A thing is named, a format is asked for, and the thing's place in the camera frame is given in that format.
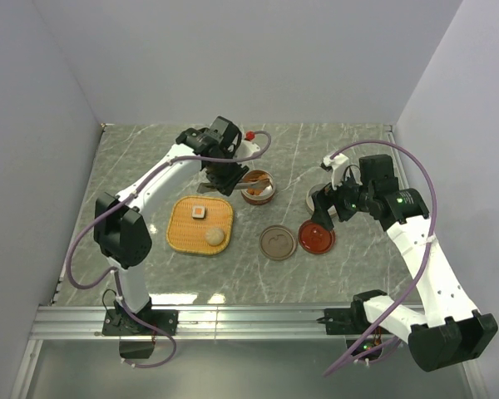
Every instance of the orange basket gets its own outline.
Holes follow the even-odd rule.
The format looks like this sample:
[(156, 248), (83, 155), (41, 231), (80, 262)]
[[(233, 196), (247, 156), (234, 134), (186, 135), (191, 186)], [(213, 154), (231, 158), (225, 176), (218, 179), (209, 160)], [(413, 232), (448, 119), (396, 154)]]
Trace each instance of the orange basket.
[[(192, 207), (205, 206), (205, 219), (192, 219)], [(212, 246), (205, 241), (205, 232), (211, 227), (224, 230), (225, 238), (220, 245)], [(178, 200), (168, 229), (166, 241), (178, 252), (215, 255), (227, 248), (233, 227), (233, 208), (225, 199), (189, 195)]]

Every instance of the wall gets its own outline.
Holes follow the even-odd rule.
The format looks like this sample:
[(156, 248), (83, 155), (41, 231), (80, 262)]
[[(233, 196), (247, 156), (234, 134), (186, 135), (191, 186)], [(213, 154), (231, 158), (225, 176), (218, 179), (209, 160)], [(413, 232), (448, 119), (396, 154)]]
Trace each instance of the wall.
[[(397, 138), (432, 174), (437, 234), (452, 267), (499, 323), (499, 0), (464, 0), (399, 118)], [(499, 333), (479, 364), (499, 398)]]
[(100, 126), (28, 0), (0, 0), (0, 398), (61, 271)]
[(461, 0), (34, 0), (99, 121), (397, 121)]

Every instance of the red object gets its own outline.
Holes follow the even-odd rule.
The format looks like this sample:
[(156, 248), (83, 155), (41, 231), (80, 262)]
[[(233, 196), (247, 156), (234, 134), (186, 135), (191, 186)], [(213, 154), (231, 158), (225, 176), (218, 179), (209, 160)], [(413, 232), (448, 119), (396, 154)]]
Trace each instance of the red object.
[(298, 241), (305, 251), (320, 255), (333, 247), (336, 235), (334, 230), (327, 231), (319, 224), (307, 220), (299, 227)]

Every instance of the small cube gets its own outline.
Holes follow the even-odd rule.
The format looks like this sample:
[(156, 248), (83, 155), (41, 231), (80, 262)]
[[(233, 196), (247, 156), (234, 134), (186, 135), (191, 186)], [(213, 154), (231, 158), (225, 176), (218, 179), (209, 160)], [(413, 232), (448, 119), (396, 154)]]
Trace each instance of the small cube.
[(205, 206), (194, 205), (192, 207), (192, 219), (205, 219)]

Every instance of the marble tabletop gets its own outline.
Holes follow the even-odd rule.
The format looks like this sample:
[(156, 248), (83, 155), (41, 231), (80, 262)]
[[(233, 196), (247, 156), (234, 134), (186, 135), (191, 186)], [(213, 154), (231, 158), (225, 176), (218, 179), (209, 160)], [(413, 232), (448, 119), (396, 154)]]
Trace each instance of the marble tabletop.
[[(189, 126), (197, 127), (107, 126), (77, 228), (92, 220), (100, 193), (115, 194), (133, 183), (166, 154), (179, 133)], [(249, 163), (249, 167), (271, 173), (277, 194), (262, 206), (247, 204), (237, 192), (226, 198), (235, 212), (230, 244), (221, 254), (204, 257), (175, 252), (166, 242), (166, 227), (176, 200), (195, 195), (205, 177), (196, 175), (169, 193), (166, 206), (158, 209), (148, 223), (153, 248), (146, 259), (146, 281), (154, 303), (349, 302), (354, 294), (375, 288), (387, 291), (393, 298), (402, 293), (411, 281), (405, 263), (379, 224), (366, 214), (356, 214), (347, 223), (337, 221), (337, 242), (327, 254), (309, 254), (298, 246), (289, 259), (274, 261), (259, 250), (259, 236), (267, 226), (282, 224), (296, 233), (309, 219), (306, 193), (312, 186), (330, 180), (330, 174), (319, 167), (326, 154), (357, 140), (387, 140), (386, 126), (300, 123), (240, 128), (264, 129), (272, 135), (269, 152)], [(258, 136), (256, 142), (263, 145), (264, 140)], [(382, 153), (392, 154), (388, 147), (361, 145), (347, 155), (357, 162), (360, 156)], [(105, 268), (107, 261), (87, 236), (73, 259), (74, 275), (81, 283), (89, 283)], [(113, 288), (110, 278), (88, 291), (78, 291), (65, 280), (57, 306), (100, 305), (106, 288)], [(414, 291), (408, 302), (418, 300)]]

